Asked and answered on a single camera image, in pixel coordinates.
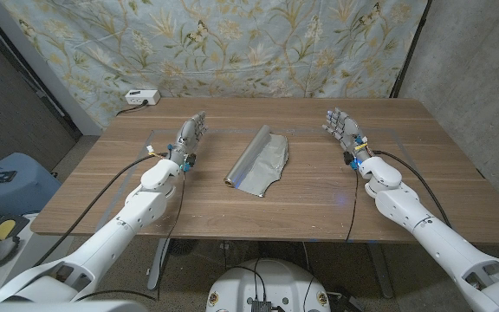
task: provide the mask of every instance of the aluminum foil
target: aluminum foil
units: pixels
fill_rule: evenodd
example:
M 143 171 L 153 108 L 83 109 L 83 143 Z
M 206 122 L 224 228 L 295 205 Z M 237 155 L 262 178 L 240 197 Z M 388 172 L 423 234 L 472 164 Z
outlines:
M 263 197 L 271 183 L 281 178 L 288 160 L 288 139 L 270 133 L 264 125 L 224 178 L 227 186 Z

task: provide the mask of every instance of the curtain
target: curtain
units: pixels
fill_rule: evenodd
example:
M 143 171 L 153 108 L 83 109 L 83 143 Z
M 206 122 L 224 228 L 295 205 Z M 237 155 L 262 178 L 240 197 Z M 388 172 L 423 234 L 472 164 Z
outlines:
M 387 97 L 426 0 L 0 0 L 101 128 L 164 97 Z

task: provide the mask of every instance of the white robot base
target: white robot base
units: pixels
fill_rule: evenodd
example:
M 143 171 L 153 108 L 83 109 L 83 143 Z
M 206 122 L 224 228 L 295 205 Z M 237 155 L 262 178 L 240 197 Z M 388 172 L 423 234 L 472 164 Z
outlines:
M 269 258 L 250 260 L 228 270 L 211 287 L 206 304 L 207 312 L 270 311 L 271 308 L 330 311 L 327 292 L 313 275 L 293 263 Z

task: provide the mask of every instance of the blue case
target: blue case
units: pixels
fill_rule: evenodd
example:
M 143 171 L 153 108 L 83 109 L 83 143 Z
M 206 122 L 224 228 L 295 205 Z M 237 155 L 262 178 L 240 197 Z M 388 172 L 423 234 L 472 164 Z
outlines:
M 41 211 L 61 183 L 30 156 L 12 153 L 0 160 L 0 172 L 16 171 L 10 182 L 0 183 L 0 216 Z

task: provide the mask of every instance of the white power strip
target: white power strip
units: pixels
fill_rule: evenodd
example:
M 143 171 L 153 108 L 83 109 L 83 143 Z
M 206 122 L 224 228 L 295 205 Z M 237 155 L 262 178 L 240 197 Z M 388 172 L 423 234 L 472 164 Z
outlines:
M 130 105 L 140 105 L 147 100 L 148 105 L 155 105 L 161 98 L 158 90 L 130 90 L 125 95 L 126 102 Z

